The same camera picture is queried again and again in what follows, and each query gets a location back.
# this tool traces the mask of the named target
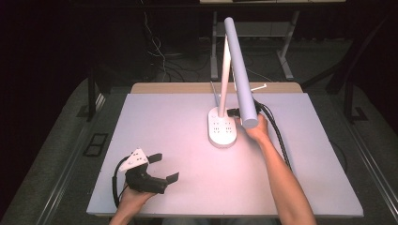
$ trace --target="dark background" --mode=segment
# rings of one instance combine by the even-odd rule
[[[165,1],[145,2],[162,4]],[[192,5],[198,1],[167,3],[181,2]],[[305,9],[300,13],[295,40],[349,38],[359,43],[353,44],[348,56],[355,55],[364,37],[381,20],[376,15],[388,11],[386,4],[386,1],[347,0],[343,7]],[[232,10],[220,12],[219,17],[237,15],[241,20],[263,20],[279,18],[291,11],[291,8],[275,9],[262,17]],[[154,10],[148,12],[148,17],[165,48],[172,47],[192,57],[197,51],[194,45],[197,38],[210,36],[211,11]],[[62,0],[0,2],[0,217],[68,97],[87,77],[89,68],[93,68],[102,92],[109,92],[113,86],[148,82],[153,78],[150,64],[154,62],[146,53],[149,35],[143,29],[143,22],[143,13],[136,10],[76,8]],[[365,90],[395,131],[398,127],[397,22],[395,14],[388,17],[351,73],[355,83]],[[344,60],[349,65],[352,56]],[[345,79],[343,72],[335,77]]]

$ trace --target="right hand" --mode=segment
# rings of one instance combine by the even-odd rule
[[[253,128],[246,128],[246,133],[254,139],[255,141],[259,142],[264,139],[269,139],[268,136],[268,121],[266,117],[259,113],[257,115],[258,125]]]

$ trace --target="hand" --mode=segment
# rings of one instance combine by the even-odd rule
[[[268,121],[263,114],[259,113],[257,115],[258,125],[257,127],[247,128],[246,133],[254,139],[255,141],[259,142],[264,139],[269,139],[268,136]]]
[[[155,193],[138,192],[126,187],[122,193],[119,207],[117,208],[115,215],[112,217],[110,224],[128,224],[132,217],[140,212],[146,201],[155,195]]]

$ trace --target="left hand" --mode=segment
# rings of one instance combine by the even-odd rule
[[[146,201],[155,195],[156,193],[138,192],[126,187],[122,193],[119,207],[112,217],[110,224],[128,224],[130,220],[140,212]]]

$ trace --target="lamp arm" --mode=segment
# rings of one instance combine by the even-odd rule
[[[241,123],[245,128],[254,128],[258,124],[257,112],[254,107],[252,91],[249,86],[249,79],[243,62],[242,52],[237,40],[237,30],[235,29],[234,20],[232,18],[226,18],[224,24],[232,68],[235,74]]]

